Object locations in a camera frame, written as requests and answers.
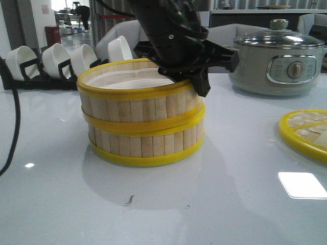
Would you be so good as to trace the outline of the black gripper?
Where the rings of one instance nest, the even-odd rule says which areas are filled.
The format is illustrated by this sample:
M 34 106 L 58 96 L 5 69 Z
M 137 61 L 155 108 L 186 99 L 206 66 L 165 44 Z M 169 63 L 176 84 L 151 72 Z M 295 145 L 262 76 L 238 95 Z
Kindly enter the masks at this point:
M 234 72 L 239 64 L 237 51 L 219 46 L 210 41 L 200 43 L 152 45 L 140 41 L 134 51 L 155 63 L 158 72 L 172 80 L 180 81 L 189 77 L 197 94 L 206 97 L 211 89 L 208 79 L 209 67 L 224 67 Z

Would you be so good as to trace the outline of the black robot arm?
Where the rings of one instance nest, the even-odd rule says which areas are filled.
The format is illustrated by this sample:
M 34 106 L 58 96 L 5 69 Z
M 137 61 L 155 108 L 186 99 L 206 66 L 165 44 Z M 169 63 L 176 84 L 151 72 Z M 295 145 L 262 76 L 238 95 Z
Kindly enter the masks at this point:
M 146 41 L 135 45 L 139 57 L 158 66 L 158 73 L 180 82 L 188 79 L 199 96 L 210 90 L 208 68 L 224 67 L 234 72 L 239 63 L 236 51 L 207 40 L 209 30 L 201 25 L 192 1 L 129 1 L 135 20 L 119 24 L 126 34 L 144 32 Z

